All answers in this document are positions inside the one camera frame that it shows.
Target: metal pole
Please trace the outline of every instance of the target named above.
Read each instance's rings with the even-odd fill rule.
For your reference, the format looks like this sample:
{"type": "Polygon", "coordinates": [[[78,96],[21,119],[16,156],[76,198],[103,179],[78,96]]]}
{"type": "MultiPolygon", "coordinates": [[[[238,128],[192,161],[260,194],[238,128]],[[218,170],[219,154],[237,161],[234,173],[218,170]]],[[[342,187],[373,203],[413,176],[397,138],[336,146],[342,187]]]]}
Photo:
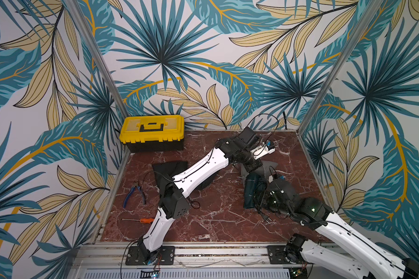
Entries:
{"type": "Polygon", "coordinates": [[[301,122],[301,125],[297,129],[298,134],[302,134],[304,130],[307,128],[307,125],[309,124],[310,120],[312,120],[312,117],[315,115],[315,113],[318,110],[318,107],[320,106],[324,97],[328,93],[328,90],[331,87],[332,82],[335,80],[336,76],[338,75],[338,72],[341,70],[341,67],[344,63],[346,63],[346,60],[349,58],[355,46],[360,41],[363,33],[365,32],[366,28],[368,28],[368,25],[371,23],[371,20],[373,19],[374,15],[378,11],[382,3],[383,0],[369,0],[369,3],[366,6],[365,11],[363,12],[363,15],[358,20],[357,26],[352,30],[351,36],[345,43],[345,46],[343,47],[343,50],[338,56],[338,59],[334,62],[334,65],[332,66],[332,70],[328,73],[327,78],[324,80],[320,90],[318,91],[318,94],[312,101],[309,110],[307,111],[304,119],[301,122]]]}
{"type": "Polygon", "coordinates": [[[110,71],[108,70],[104,62],[104,58],[102,57],[98,44],[95,41],[95,37],[91,33],[90,27],[85,19],[85,15],[82,12],[81,8],[79,7],[78,1],[65,0],[65,4],[67,5],[68,11],[71,14],[73,22],[75,23],[76,27],[79,30],[79,34],[84,40],[85,45],[88,47],[91,57],[94,59],[96,67],[98,68],[102,78],[104,79],[110,91],[110,94],[112,95],[113,100],[115,101],[117,108],[120,109],[121,115],[123,116],[123,118],[128,117],[127,109],[124,106],[121,95],[118,92],[118,88],[115,82],[113,81],[113,78],[110,75],[110,71]]]}

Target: gray cloth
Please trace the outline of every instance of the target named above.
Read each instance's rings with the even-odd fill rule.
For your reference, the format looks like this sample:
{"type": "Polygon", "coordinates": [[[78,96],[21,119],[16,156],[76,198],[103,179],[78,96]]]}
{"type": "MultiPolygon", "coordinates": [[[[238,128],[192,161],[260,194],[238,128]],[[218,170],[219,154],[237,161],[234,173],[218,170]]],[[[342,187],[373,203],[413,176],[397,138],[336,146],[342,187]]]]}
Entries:
{"type": "MultiPolygon", "coordinates": [[[[262,161],[262,166],[258,167],[256,170],[252,171],[254,173],[257,173],[258,175],[264,177],[268,181],[268,177],[271,175],[270,172],[270,166],[274,169],[278,166],[278,163],[271,162],[271,161],[262,161]]],[[[244,166],[241,164],[240,174],[243,179],[246,179],[248,172],[244,168],[244,166]]]]}

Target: toolbox handle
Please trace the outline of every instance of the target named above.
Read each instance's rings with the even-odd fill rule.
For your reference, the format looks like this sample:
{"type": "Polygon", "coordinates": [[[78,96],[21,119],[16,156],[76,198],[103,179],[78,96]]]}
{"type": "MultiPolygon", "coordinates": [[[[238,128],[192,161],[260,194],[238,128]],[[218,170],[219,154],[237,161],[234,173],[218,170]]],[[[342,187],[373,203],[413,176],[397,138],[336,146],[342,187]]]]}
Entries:
{"type": "Polygon", "coordinates": [[[145,129],[144,125],[141,124],[140,132],[157,132],[157,131],[163,131],[163,123],[160,125],[160,129],[145,129]]]}

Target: toolbox lid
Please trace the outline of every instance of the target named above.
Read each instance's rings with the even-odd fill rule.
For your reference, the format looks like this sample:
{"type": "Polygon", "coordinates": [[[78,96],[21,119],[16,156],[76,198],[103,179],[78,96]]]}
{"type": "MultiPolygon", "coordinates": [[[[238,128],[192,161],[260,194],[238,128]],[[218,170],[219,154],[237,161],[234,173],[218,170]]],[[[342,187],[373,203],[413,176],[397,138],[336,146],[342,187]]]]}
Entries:
{"type": "Polygon", "coordinates": [[[133,116],[124,120],[122,143],[179,141],[184,138],[184,118],[180,115],[133,116]]]}

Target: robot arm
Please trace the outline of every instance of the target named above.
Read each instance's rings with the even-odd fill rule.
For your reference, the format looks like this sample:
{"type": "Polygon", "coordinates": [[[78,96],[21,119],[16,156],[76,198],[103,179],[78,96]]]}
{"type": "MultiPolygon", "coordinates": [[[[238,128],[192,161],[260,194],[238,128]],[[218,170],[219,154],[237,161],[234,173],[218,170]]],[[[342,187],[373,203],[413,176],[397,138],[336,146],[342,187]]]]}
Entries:
{"type": "Polygon", "coordinates": [[[356,263],[327,249],[321,251],[319,246],[314,246],[313,242],[298,235],[289,241],[289,248],[286,247],[287,259],[300,258],[319,263],[348,279],[413,279],[419,274],[416,262],[401,259],[376,245],[320,200],[313,197],[300,198],[291,184],[283,179],[276,179],[269,184],[262,199],[262,207],[287,214],[302,226],[308,226],[328,237],[355,258],[353,262],[356,263]]]}
{"type": "Polygon", "coordinates": [[[262,156],[275,151],[272,142],[254,148],[258,140],[253,130],[245,128],[236,137],[218,140],[204,158],[184,172],[174,177],[161,174],[157,215],[149,231],[138,242],[144,263],[155,262],[166,233],[174,220],[187,212],[189,204],[186,198],[200,183],[233,162],[242,163],[247,171],[253,171],[262,165],[259,160],[262,156]]]}

